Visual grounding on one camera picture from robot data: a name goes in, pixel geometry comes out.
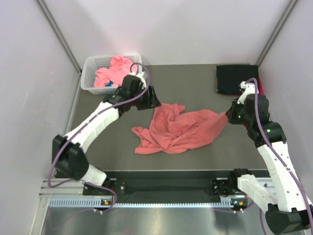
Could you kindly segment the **salmon pink t shirt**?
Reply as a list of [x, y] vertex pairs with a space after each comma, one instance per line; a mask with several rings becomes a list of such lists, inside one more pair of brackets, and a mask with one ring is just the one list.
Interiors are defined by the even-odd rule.
[[228, 123], [225, 112], [203, 109], [184, 112], [185, 106], [162, 103], [155, 108], [149, 128], [134, 127], [140, 138], [136, 154], [179, 154], [211, 144]]

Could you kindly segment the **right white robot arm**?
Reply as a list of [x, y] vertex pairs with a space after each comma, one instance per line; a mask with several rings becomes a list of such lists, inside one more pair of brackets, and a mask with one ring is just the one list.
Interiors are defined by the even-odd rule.
[[313, 228], [313, 204], [293, 168], [287, 139], [281, 125], [269, 119], [269, 100], [262, 94], [241, 95], [226, 115], [231, 124], [241, 124], [263, 158], [275, 192], [261, 184], [245, 168], [230, 171], [225, 180], [213, 180], [221, 197], [245, 194], [261, 209], [275, 235]]

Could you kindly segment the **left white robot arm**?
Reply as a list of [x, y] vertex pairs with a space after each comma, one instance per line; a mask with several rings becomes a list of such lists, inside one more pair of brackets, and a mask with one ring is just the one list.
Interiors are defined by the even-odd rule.
[[147, 110], [159, 107], [148, 74], [131, 72], [114, 93], [106, 95], [95, 111], [75, 129], [52, 141], [52, 166], [65, 175], [66, 181], [80, 181], [91, 185], [100, 194], [110, 191], [111, 180], [102, 170], [90, 164], [86, 152], [92, 142], [131, 107]]

